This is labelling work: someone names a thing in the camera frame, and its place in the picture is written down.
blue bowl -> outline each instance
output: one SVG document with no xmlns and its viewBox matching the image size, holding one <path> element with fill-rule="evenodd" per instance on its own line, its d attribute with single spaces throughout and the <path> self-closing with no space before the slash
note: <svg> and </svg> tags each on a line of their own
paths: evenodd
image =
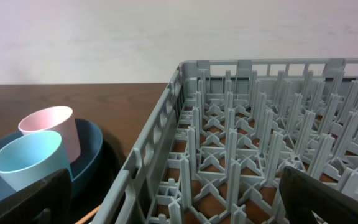
<svg viewBox="0 0 358 224">
<path fill-rule="evenodd" d="M 99 127 L 90 121 L 75 119 L 78 138 L 80 139 L 81 155 L 70 164 L 73 174 L 71 194 L 77 196 L 88 184 L 101 160 L 103 135 Z M 0 149 L 11 141 L 23 136 L 20 131 L 0 139 Z M 16 191 L 0 177 L 0 201 Z"/>
</svg>

dish rack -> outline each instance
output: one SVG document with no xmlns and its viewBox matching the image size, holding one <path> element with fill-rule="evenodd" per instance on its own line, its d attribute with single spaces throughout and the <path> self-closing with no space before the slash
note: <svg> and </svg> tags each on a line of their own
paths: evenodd
<svg viewBox="0 0 358 224">
<path fill-rule="evenodd" d="M 236 74 L 211 75 L 216 65 Z M 358 58 L 179 64 L 93 222 L 289 223 L 285 166 L 358 201 L 358 74 L 346 65 Z"/>
</svg>

wooden table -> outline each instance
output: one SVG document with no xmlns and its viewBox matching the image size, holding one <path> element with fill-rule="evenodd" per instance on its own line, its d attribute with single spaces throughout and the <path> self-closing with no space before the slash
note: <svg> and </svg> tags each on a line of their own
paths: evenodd
<svg viewBox="0 0 358 224">
<path fill-rule="evenodd" d="M 109 142 L 129 154 L 167 84 L 0 85 L 0 138 L 42 108 L 65 105 L 96 123 Z"/>
</svg>

